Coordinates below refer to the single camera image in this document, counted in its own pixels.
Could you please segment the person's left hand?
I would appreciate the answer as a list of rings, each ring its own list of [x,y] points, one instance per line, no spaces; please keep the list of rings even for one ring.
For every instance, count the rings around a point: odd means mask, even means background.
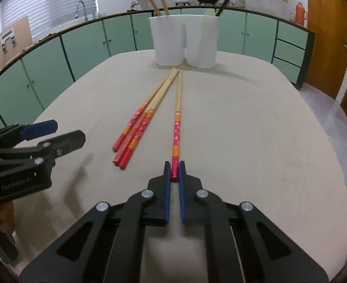
[[[0,231],[5,234],[12,234],[16,225],[14,221],[14,202],[9,201],[0,204]]]

